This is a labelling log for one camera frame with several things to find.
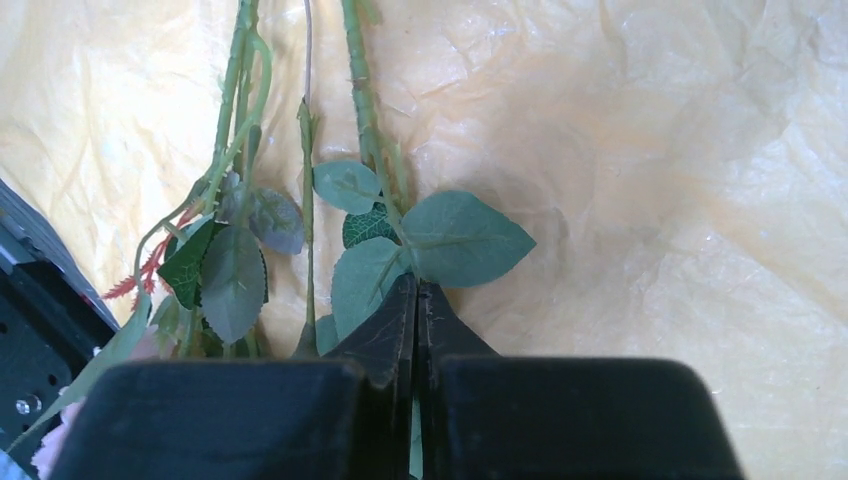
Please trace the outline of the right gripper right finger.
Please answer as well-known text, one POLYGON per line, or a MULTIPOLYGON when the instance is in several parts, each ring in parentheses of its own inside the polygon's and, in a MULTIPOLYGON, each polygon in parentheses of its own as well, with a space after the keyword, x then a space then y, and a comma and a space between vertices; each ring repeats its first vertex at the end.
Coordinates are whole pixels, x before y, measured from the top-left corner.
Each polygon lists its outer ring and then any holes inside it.
POLYGON ((740 479, 701 377, 668 359, 497 353, 423 283, 427 479, 740 479))

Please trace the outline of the orange yellow wrapping paper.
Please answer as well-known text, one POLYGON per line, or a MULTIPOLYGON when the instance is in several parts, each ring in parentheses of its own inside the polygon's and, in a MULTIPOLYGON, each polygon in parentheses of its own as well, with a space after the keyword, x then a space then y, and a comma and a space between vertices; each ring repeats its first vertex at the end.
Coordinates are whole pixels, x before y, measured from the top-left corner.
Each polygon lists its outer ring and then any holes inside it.
MULTIPOLYGON (((103 292, 212 157, 233 1, 5 1, 1 177, 103 292)), ((751 479, 847 475, 847 5, 379 1, 412 192, 536 248, 455 290, 507 354, 662 356, 751 479)))

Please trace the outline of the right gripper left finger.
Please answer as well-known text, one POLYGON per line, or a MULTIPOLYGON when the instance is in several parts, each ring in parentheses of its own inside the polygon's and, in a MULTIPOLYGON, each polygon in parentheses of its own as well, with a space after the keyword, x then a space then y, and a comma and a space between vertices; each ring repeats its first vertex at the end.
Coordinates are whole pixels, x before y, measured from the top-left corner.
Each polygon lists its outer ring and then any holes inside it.
POLYGON ((137 361, 107 370, 56 479, 405 479, 417 283, 318 359, 137 361))

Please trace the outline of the cream peony flower stem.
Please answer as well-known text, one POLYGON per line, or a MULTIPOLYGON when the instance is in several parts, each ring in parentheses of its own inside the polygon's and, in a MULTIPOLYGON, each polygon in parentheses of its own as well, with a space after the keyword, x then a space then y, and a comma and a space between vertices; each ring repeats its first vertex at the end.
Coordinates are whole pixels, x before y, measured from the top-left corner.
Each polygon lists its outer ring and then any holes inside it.
POLYGON ((347 247, 334 266, 327 359, 355 389, 349 479, 522 479, 529 456, 497 400, 521 399, 515 364, 454 312, 452 287, 503 277, 535 240, 463 190, 412 202, 403 158, 379 125, 363 35, 376 15, 365 1, 341 5, 360 157, 324 162, 319 196, 388 232, 347 247))

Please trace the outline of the orange flower bouquet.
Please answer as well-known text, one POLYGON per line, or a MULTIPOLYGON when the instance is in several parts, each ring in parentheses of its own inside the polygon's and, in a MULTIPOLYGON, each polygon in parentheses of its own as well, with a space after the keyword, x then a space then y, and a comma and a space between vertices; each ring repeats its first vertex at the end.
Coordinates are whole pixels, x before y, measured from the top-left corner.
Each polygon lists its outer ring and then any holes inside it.
MULTIPOLYGON (((169 284, 173 291, 185 285, 192 290, 184 299, 174 293, 163 300, 159 311, 175 306, 194 317, 202 299, 209 322, 215 322, 224 308, 245 307, 250 315, 259 312, 267 286, 266 265, 256 239, 239 221, 222 228, 215 220, 221 212, 222 182, 236 158, 245 157, 258 130, 271 83, 271 56, 257 32, 258 4, 239 4, 220 105, 213 159, 207 171, 195 182, 185 200, 152 229, 156 234, 170 229, 170 237, 181 242, 165 268, 174 269, 169 284)), ((87 396, 96 381, 110 368, 129 359, 148 330, 155 315, 146 289, 147 276, 142 257, 135 257, 131 286, 138 304, 124 327, 91 357, 63 393, 6 447, 7 454, 33 438, 67 407, 87 396)))

